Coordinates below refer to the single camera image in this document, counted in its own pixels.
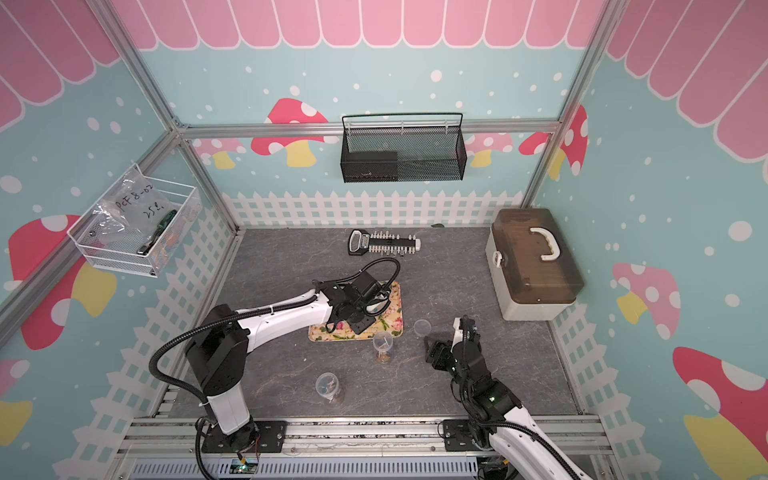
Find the clear plastic jar lid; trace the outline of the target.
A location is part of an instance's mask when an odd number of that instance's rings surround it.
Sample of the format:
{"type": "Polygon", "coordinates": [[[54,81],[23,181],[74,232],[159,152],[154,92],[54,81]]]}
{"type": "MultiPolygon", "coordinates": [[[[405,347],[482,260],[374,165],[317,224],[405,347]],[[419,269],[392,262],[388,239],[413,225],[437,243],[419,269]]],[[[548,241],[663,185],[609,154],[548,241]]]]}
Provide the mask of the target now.
{"type": "Polygon", "coordinates": [[[418,319],[413,324],[413,332],[419,338],[428,336],[432,331],[431,323],[426,319],[418,319]]]}

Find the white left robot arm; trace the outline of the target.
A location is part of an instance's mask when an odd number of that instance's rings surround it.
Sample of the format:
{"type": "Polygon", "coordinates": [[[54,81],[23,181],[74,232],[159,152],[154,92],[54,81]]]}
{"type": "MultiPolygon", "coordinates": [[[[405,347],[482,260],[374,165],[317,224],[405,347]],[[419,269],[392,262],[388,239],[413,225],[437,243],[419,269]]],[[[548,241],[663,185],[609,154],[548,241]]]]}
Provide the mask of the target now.
{"type": "Polygon", "coordinates": [[[344,323],[354,333],[363,333],[391,304],[392,284],[400,270],[397,259],[378,258],[348,277],[315,281],[308,292],[282,302],[240,310],[219,305],[203,325],[158,348],[149,360],[149,373],[195,396],[222,434],[252,432],[253,417],[241,387],[247,356],[274,339],[314,325],[333,333],[344,323]],[[161,359],[180,344],[197,386],[160,370],[161,359]]]}

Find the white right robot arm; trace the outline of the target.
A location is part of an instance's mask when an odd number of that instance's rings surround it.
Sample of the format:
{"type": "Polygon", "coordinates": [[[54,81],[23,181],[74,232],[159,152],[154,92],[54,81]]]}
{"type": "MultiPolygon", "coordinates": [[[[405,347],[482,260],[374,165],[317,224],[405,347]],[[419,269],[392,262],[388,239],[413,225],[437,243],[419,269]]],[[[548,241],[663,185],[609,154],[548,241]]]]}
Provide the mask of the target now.
{"type": "Polygon", "coordinates": [[[450,341],[426,341],[426,361],[451,376],[451,391],[468,415],[472,442],[504,457],[525,479],[587,479],[556,446],[522,401],[487,366],[476,322],[457,317],[450,341]]]}

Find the clear jar with brown candies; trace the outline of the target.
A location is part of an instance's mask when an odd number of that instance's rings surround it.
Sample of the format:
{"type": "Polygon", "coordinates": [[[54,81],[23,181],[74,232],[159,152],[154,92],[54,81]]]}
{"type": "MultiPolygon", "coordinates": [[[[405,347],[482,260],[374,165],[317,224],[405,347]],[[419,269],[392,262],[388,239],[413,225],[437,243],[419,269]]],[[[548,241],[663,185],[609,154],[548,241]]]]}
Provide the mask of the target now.
{"type": "Polygon", "coordinates": [[[392,360],[394,337],[389,332],[378,332],[372,339],[375,358],[380,363],[388,363],[392,360]]]}

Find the clear jar lying near front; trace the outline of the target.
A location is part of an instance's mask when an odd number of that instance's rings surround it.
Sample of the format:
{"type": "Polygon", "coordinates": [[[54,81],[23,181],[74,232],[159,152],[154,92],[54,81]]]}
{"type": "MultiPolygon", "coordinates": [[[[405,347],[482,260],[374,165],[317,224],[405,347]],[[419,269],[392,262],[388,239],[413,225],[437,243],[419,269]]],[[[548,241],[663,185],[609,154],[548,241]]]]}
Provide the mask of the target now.
{"type": "Polygon", "coordinates": [[[344,391],[339,378],[332,372],[325,372],[318,376],[315,382],[315,390],[318,395],[331,404],[341,404],[344,399],[344,391]]]}

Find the brown lidded white storage box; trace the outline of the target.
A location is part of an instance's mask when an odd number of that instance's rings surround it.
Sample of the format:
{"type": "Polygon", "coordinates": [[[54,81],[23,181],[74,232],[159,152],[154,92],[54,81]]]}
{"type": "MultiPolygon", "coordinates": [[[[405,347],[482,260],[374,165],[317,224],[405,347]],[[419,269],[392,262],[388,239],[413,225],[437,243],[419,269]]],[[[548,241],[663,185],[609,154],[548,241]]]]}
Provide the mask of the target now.
{"type": "Polygon", "coordinates": [[[566,239],[547,209],[500,210],[485,252],[506,321],[552,321],[584,288],[566,239]]]}

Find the black box in mesh basket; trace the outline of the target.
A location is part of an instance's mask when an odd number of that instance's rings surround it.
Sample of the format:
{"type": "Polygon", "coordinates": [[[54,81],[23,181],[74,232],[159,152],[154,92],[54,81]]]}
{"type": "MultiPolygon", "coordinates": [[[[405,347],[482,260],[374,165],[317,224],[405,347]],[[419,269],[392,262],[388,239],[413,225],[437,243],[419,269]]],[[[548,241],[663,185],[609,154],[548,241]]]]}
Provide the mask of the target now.
{"type": "Polygon", "coordinates": [[[345,183],[394,182],[399,179],[395,151],[343,152],[341,170],[345,183]]]}

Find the green tool in white basket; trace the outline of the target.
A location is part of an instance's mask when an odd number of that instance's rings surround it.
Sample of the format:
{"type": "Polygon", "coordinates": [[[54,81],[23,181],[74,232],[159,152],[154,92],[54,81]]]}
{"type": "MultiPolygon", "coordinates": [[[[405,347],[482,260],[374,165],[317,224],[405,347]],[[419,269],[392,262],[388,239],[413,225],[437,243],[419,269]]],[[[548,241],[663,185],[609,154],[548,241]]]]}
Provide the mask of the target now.
{"type": "Polygon", "coordinates": [[[137,255],[147,256],[149,254],[150,250],[154,247],[154,245],[160,239],[161,235],[172,223],[176,214],[177,214],[177,210],[173,209],[160,220],[157,227],[155,228],[155,231],[150,235],[148,240],[137,249],[136,251],[137,255]]]}

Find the clear plastic zip bag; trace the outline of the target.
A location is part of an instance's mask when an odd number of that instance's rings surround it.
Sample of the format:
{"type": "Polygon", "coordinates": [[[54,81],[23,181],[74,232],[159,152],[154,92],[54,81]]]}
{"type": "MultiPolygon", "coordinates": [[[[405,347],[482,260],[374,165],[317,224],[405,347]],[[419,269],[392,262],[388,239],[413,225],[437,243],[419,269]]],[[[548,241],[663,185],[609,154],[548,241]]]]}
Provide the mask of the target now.
{"type": "Polygon", "coordinates": [[[153,180],[134,165],[95,204],[95,220],[88,235],[104,246],[121,241],[137,243],[136,253],[173,209],[177,210],[153,180]]]}

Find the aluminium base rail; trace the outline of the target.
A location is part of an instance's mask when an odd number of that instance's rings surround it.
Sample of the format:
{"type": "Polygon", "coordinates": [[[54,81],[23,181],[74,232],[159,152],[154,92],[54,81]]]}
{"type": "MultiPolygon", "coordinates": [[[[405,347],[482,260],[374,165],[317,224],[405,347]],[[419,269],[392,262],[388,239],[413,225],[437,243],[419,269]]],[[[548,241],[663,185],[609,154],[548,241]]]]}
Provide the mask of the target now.
{"type": "Polygon", "coordinates": [[[133,422],[109,479],[619,479],[593,415],[538,416],[476,445],[464,416],[262,420],[237,455],[191,419],[133,422]]]}

